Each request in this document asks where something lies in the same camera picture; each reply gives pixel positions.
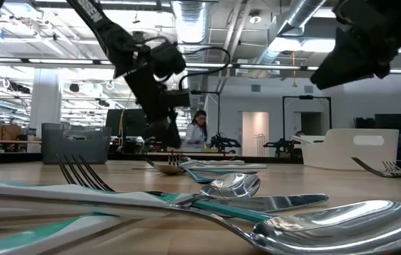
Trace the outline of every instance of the knife blade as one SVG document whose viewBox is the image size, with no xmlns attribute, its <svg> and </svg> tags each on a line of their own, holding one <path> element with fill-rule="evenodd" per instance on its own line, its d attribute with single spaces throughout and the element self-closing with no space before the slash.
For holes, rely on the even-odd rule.
<svg viewBox="0 0 401 255">
<path fill-rule="evenodd" d="M 210 203 L 234 206 L 262 213 L 294 210 L 328 201 L 325 194 L 273 195 L 253 198 L 210 199 Z"/>
</svg>

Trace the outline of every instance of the door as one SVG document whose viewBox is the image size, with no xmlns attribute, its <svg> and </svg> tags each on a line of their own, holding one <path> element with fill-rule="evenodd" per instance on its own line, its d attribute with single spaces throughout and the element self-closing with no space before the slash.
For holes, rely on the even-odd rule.
<svg viewBox="0 0 401 255">
<path fill-rule="evenodd" d="M 266 157 L 268 149 L 263 148 L 269 137 L 269 113 L 242 113 L 242 156 Z"/>
<path fill-rule="evenodd" d="M 322 134 L 322 114 L 321 113 L 301 113 L 301 130 L 306 135 Z"/>
</svg>

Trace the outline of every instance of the white door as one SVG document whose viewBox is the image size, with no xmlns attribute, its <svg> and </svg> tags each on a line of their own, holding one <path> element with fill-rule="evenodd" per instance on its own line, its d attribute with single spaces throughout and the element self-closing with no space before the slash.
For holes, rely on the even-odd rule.
<svg viewBox="0 0 401 255">
<path fill-rule="evenodd" d="M 262 146 L 269 138 L 269 113 L 242 113 L 242 156 L 267 157 L 268 149 Z"/>
</svg>

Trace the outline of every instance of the spoon bowl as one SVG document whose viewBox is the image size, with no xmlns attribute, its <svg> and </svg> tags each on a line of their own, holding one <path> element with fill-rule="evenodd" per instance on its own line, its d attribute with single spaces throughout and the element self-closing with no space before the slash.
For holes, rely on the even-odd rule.
<svg viewBox="0 0 401 255">
<path fill-rule="evenodd" d="M 205 185 L 200 194 L 212 198 L 250 198 L 260 188 L 260 178 L 250 174 L 225 174 Z"/>
<path fill-rule="evenodd" d="M 401 253 L 401 202 L 370 200 L 274 217 L 252 236 L 273 254 Z"/>
</svg>

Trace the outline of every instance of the fork tines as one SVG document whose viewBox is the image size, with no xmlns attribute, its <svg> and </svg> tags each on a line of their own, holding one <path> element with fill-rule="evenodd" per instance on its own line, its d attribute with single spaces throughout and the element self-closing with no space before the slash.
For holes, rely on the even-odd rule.
<svg viewBox="0 0 401 255">
<path fill-rule="evenodd" d="M 74 155 L 63 155 L 63 157 L 61 157 L 60 155 L 56 154 L 56 157 L 60 170 L 62 171 L 62 174 L 64 175 L 68 184 L 80 185 L 99 191 L 114 191 L 100 178 L 100 176 L 98 176 L 98 174 L 96 174 L 89 163 L 87 163 L 87 161 L 81 155 L 78 155 L 78 157 Z M 70 174 L 70 171 L 66 168 L 65 164 L 68 164 L 68 167 L 73 173 L 74 178 Z"/>
<path fill-rule="evenodd" d="M 391 161 L 384 161 L 383 166 L 385 167 L 386 171 L 390 173 L 392 176 L 401 176 L 401 168 L 397 166 L 395 162 Z"/>
<path fill-rule="evenodd" d="M 172 152 L 168 156 L 168 164 L 172 166 L 178 166 L 180 163 L 187 162 L 189 159 L 181 152 Z"/>
</svg>

